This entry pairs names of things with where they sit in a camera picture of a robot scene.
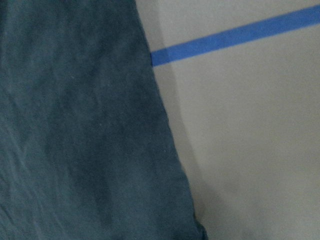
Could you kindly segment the black printed t-shirt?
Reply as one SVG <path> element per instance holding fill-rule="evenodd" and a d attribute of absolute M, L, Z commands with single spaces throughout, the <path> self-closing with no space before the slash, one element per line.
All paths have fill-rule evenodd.
<path fill-rule="evenodd" d="M 135 1 L 1 1 L 0 237 L 207 239 Z"/>

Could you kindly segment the blue tape grid lines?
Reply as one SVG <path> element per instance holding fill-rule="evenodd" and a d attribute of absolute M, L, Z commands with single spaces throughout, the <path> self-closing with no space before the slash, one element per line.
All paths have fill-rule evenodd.
<path fill-rule="evenodd" d="M 152 66 L 165 65 L 319 23 L 320 6 L 317 4 L 155 50 L 151 52 Z"/>

